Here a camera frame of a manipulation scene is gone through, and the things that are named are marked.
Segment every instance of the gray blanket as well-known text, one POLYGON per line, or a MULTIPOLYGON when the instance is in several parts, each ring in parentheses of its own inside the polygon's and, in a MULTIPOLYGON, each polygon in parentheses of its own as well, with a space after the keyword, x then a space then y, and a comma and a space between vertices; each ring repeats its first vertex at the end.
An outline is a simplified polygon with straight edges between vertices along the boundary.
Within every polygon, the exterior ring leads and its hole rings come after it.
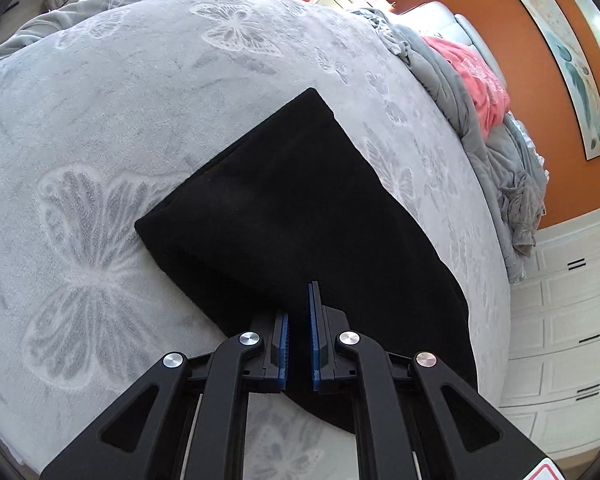
MULTIPOLYGON (((519 281, 524 257, 536 244, 534 234, 544 211, 546 177, 538 160, 522 153, 526 151, 524 141, 516 138, 506 124, 494 127, 487 141, 483 140, 474 103, 462 78, 417 32, 390 23, 377 9, 353 13, 369 20, 384 46, 416 76, 460 137, 487 201, 509 281, 519 281)), ((515 125, 512 118, 507 121, 515 125)))

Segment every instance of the warning label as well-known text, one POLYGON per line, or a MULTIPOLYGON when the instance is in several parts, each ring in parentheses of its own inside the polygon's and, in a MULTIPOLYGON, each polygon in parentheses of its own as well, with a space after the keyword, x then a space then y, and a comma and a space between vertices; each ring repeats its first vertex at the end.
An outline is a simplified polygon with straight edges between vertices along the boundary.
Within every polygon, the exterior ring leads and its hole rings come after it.
POLYGON ((550 459, 545 458, 523 480, 564 480, 564 476, 550 459))

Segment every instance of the silver pivot screw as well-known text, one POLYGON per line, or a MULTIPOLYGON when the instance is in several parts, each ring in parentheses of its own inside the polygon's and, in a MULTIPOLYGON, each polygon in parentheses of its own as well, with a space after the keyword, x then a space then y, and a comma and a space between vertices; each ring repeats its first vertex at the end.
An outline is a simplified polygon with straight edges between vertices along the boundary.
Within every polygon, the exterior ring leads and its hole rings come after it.
POLYGON ((436 365, 438 359, 436 359, 436 356, 433 355, 431 352, 420 352, 418 355, 416 355, 416 362, 420 366, 424 366, 425 368, 431 368, 432 366, 436 365))
POLYGON ((253 346, 260 341, 260 336, 255 332, 243 332, 240 334, 240 343, 245 346, 253 346))
POLYGON ((176 352, 174 352, 173 354, 165 355, 164 359, 162 360, 162 364, 165 365, 167 368, 177 368, 183 362, 184 359, 182 355, 176 354, 176 352))
POLYGON ((347 330, 338 336, 338 339, 343 345, 355 345, 360 341, 360 334, 347 330))

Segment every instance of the bed headboard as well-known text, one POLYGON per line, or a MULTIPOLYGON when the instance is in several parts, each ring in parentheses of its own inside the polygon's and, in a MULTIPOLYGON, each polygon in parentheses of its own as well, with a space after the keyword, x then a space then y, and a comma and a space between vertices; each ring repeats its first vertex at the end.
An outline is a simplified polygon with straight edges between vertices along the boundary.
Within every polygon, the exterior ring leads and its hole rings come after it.
POLYGON ((495 56, 478 31, 462 14, 453 14, 446 5, 440 2, 429 2, 403 14, 392 14, 390 19, 406 25, 424 36, 439 36, 445 40, 473 47, 500 79, 502 85, 507 87, 504 74, 495 56))

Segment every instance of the bed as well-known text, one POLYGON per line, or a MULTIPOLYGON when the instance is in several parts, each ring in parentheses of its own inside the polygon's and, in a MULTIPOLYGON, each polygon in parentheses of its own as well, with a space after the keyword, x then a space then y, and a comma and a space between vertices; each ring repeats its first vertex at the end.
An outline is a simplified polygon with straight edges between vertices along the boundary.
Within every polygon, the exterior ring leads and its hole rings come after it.
MULTIPOLYGON (((0 442, 14 464, 41 471, 163 354, 223 340, 133 222, 309 86, 461 285, 478 389, 497 405, 510 313, 491 214, 458 135, 367 20, 297 0, 85 0, 0 47, 0 442)), ((285 397, 253 396, 248 432, 245 479, 357 478, 354 437, 285 397)))

